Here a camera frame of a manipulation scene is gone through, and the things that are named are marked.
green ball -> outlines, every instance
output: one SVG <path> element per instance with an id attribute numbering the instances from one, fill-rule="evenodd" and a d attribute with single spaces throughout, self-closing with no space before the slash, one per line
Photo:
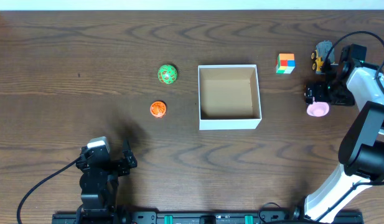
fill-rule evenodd
<path id="1" fill-rule="evenodd" d="M 171 84 L 177 80 L 178 73 L 174 66 L 163 65 L 158 72 L 159 80 L 165 84 Z"/>

orange toy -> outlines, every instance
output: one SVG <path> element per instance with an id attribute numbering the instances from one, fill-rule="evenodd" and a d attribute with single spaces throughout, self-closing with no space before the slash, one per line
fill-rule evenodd
<path id="1" fill-rule="evenodd" d="M 157 118 L 162 118 L 166 115 L 167 106 L 164 102 L 156 101 L 150 106 L 150 113 Z"/>

open box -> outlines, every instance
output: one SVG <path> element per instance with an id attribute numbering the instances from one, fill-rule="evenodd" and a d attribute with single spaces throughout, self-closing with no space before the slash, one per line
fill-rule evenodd
<path id="1" fill-rule="evenodd" d="M 262 120 L 256 65 L 199 66 L 199 129 L 255 129 Z"/>

rubik's cube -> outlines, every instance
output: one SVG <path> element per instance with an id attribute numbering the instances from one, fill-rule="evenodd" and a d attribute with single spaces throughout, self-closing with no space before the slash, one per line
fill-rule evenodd
<path id="1" fill-rule="evenodd" d="M 295 67 L 294 54 L 279 54 L 276 60 L 276 73 L 290 74 Z"/>

toy truck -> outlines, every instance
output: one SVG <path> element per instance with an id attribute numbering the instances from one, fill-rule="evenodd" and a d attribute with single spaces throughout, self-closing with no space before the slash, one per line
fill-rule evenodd
<path id="1" fill-rule="evenodd" d="M 324 74 L 322 72 L 322 66 L 324 64 L 324 59 L 326 58 L 327 53 L 332 47 L 331 41 L 325 40 L 316 45 L 316 50 L 314 50 L 311 54 L 312 70 L 315 71 L 316 74 Z M 329 55 L 330 63 L 334 63 L 334 51 L 332 51 Z"/>

